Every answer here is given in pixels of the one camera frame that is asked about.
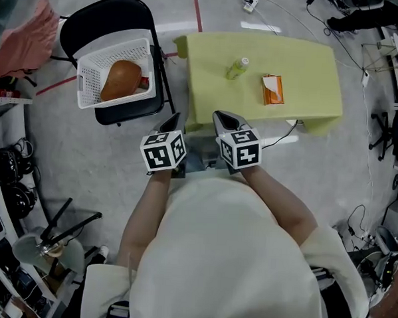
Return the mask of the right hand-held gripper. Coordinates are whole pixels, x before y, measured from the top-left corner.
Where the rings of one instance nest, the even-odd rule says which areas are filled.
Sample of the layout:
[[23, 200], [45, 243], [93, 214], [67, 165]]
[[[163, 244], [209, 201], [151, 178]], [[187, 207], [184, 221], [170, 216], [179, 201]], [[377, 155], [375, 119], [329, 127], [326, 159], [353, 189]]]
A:
[[251, 129], [245, 118], [217, 110], [213, 112], [213, 124], [222, 160], [230, 174], [262, 161], [262, 143], [257, 129]]

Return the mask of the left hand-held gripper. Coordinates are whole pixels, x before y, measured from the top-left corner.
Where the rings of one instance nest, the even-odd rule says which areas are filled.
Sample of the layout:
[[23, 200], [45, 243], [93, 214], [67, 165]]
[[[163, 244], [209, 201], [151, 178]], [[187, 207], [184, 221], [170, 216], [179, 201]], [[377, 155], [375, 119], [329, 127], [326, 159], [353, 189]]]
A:
[[175, 169], [184, 160], [187, 150], [180, 121], [180, 112], [172, 114], [151, 129], [153, 135], [142, 138], [140, 152], [149, 173]]

